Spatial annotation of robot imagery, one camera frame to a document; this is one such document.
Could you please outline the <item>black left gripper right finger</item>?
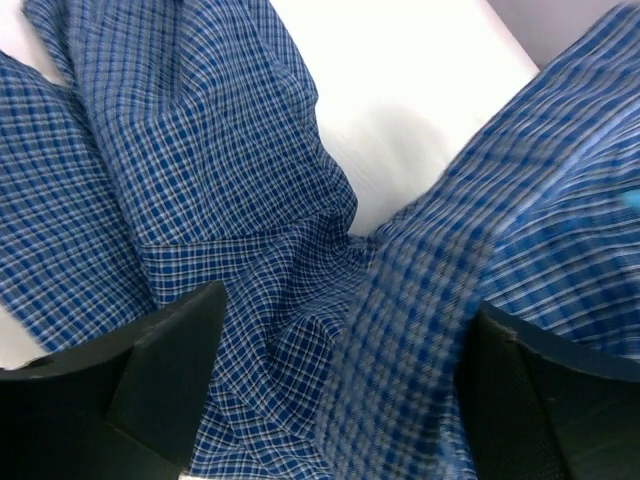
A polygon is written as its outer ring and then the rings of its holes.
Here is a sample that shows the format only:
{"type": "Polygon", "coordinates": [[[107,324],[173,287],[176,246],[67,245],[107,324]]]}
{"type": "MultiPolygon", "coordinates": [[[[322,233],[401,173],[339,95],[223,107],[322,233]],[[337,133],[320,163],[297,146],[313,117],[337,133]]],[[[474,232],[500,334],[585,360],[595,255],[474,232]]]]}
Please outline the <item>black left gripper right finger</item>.
{"type": "Polygon", "coordinates": [[[639,365],[484,303],[457,368],[480,479],[636,479],[639,365]]]}

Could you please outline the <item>blue checked shirt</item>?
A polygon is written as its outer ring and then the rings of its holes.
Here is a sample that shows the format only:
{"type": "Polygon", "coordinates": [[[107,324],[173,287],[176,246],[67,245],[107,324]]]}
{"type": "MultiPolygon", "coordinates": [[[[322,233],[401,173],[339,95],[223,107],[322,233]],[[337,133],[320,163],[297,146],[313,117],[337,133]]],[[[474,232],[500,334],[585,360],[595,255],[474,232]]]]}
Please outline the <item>blue checked shirt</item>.
{"type": "Polygon", "coordinates": [[[639,9],[610,10],[365,237],[266,1],[28,1],[1,59],[1,301],[46,348],[213,280],[191,470],[473,479],[454,390],[482,301],[639,356],[639,9]]]}

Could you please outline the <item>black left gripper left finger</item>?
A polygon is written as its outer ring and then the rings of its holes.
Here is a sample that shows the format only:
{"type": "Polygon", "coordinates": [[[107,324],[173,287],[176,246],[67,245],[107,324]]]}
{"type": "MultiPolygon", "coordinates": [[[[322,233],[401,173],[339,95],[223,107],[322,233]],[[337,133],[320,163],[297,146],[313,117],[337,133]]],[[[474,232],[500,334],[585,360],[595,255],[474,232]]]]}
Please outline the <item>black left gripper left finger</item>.
{"type": "Polygon", "coordinates": [[[219,282],[1,374],[5,479],[176,479],[189,468],[225,318],[219,282]]]}

